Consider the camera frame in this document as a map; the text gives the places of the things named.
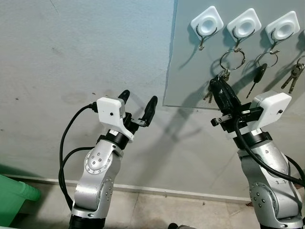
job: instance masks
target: floor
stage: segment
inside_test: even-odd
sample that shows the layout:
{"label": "floor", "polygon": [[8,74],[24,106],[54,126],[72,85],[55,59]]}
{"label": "floor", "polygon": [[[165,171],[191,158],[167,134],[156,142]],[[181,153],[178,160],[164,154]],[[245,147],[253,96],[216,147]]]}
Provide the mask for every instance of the floor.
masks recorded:
{"label": "floor", "polygon": [[[42,191],[34,205],[25,203],[11,227],[67,229],[70,210],[58,185],[29,183]],[[73,196],[75,187],[68,187]],[[243,204],[114,191],[106,229],[167,229],[172,222],[197,229],[259,229],[254,209]]]}

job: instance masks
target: green container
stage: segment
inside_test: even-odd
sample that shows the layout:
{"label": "green container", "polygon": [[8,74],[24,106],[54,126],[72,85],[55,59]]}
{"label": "green container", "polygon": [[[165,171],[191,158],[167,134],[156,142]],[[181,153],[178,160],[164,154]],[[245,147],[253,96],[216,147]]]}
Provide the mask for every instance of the green container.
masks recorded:
{"label": "green container", "polygon": [[0,175],[0,226],[10,225],[26,199],[37,201],[40,196],[38,189]]}

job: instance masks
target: black cable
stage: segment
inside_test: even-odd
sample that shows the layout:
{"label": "black cable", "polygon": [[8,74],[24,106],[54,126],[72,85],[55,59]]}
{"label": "black cable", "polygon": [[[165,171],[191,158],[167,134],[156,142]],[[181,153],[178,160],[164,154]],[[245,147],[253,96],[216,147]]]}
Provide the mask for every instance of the black cable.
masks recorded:
{"label": "black cable", "polygon": [[261,167],[263,167],[264,169],[266,169],[269,173],[272,173],[274,175],[276,175],[277,177],[280,177],[282,179],[285,179],[285,180],[288,180],[288,181],[291,181],[295,184],[298,184],[302,187],[304,187],[304,183],[301,179],[296,179],[292,176],[289,176],[289,175],[286,175],[286,174],[283,174],[273,168],[271,168],[270,166],[268,166],[264,161],[262,161],[259,157],[256,156],[256,154],[251,150],[251,148],[248,146],[247,142],[245,141],[243,135],[240,133],[240,130],[239,130],[239,127],[238,127],[238,124],[240,122],[241,118],[240,117],[237,117],[234,121],[234,130],[236,132],[236,135],[238,137],[238,139],[241,141],[244,149],[247,151],[247,153],[252,157],[252,159],[258,163]]}
{"label": "black cable", "polygon": [[59,148],[59,164],[61,165],[62,164],[62,152],[63,152],[63,142],[65,140],[65,137],[67,135],[67,132],[68,130],[70,129],[71,125],[73,124],[74,120],[77,118],[77,116],[83,112],[84,110],[88,109],[88,108],[92,108],[92,105],[89,104],[87,106],[84,106],[83,108],[81,108],[74,116],[73,118],[71,119],[71,121],[69,122],[69,124],[67,125],[65,131],[63,132],[63,135],[61,137],[61,145],[60,145],[60,148]]}
{"label": "black cable", "polygon": [[288,161],[289,161],[291,164],[293,164],[293,165],[295,166],[295,168],[297,169],[297,171],[298,171],[299,174],[300,174],[300,177],[301,177],[303,183],[305,183],[305,174],[304,174],[303,169],[302,169],[302,168],[299,166],[299,164],[296,163],[292,158],[290,158],[290,157],[287,156],[287,155],[285,155],[285,156],[287,157]]}
{"label": "black cable", "polygon": [[71,199],[71,197],[69,196],[68,194],[68,191],[67,191],[67,187],[66,187],[66,182],[65,182],[65,177],[64,177],[64,166],[66,164],[66,162],[68,161],[68,159],[72,156],[72,154],[78,152],[78,151],[81,151],[81,150],[91,150],[93,149],[94,147],[80,147],[80,148],[77,148],[77,149],[74,149],[72,150],[71,152],[69,152],[67,154],[67,156],[65,157],[65,159],[63,160],[62,164],[61,164],[61,167],[59,169],[59,173],[58,173],[58,181],[59,181],[59,185],[61,187],[61,190],[66,198],[66,201],[67,201],[67,204],[70,208],[70,210],[72,209],[72,205],[73,205],[73,200]]}

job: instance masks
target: small black object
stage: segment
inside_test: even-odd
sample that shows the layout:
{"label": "small black object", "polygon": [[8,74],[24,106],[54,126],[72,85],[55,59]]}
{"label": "small black object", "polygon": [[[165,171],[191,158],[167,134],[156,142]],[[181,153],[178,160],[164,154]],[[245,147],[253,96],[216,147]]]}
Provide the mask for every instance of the small black object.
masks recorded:
{"label": "small black object", "polygon": [[153,119],[154,113],[156,111],[157,103],[158,103],[158,97],[154,95],[148,102],[143,117],[140,118],[140,120],[146,122],[146,126],[149,126]]}
{"label": "small black object", "polygon": [[266,63],[264,63],[262,66],[259,66],[259,67],[258,67],[257,73],[256,73],[256,75],[255,75],[255,77],[254,77],[254,79],[253,79],[254,84],[253,84],[252,88],[250,89],[250,91],[249,91],[249,93],[248,93],[248,95],[247,95],[246,98],[249,98],[249,95],[251,94],[251,92],[252,92],[254,86],[255,86],[258,82],[261,81],[261,79],[262,79],[262,77],[263,77],[263,75],[264,75],[264,73],[265,73],[267,67],[268,67],[268,65],[267,65]]}
{"label": "small black object", "polygon": [[125,91],[123,91],[123,92],[118,96],[118,98],[119,98],[119,99],[123,99],[124,103],[126,104],[128,98],[129,98],[129,96],[130,96],[130,91],[129,91],[129,90],[125,90]]}
{"label": "small black object", "polygon": [[175,223],[171,223],[169,226],[168,226],[168,229],[177,229],[178,228],[178,225],[175,224]]}

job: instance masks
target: key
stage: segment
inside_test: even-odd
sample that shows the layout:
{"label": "key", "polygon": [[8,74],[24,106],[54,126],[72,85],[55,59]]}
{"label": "key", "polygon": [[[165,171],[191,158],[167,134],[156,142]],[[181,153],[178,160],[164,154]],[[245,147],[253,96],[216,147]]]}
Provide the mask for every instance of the key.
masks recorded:
{"label": "key", "polygon": [[211,92],[211,88],[208,88],[209,92],[205,95],[205,97],[203,98],[203,100],[206,100],[207,98],[209,98],[209,103],[212,102],[213,99],[213,92]]}
{"label": "key", "polygon": [[246,99],[249,98],[249,95],[251,94],[251,92],[252,92],[254,86],[255,86],[258,82],[261,81],[261,79],[262,79],[262,77],[264,76],[264,73],[265,73],[267,67],[268,67],[268,65],[267,65],[266,63],[264,63],[262,66],[259,66],[259,67],[258,67],[258,72],[256,73],[256,75],[255,75],[255,77],[254,77],[254,79],[253,79],[254,84],[253,84],[253,86],[251,87],[251,89],[250,89],[250,91],[249,91],[249,93],[248,93]]}
{"label": "key", "polygon": [[285,81],[285,83],[282,85],[281,88],[284,89],[290,83],[290,81],[292,81],[289,89],[289,93],[291,94],[295,88],[296,81],[298,80],[299,76],[302,74],[304,70],[304,67],[305,66],[302,63],[295,64],[291,70],[290,77]]}

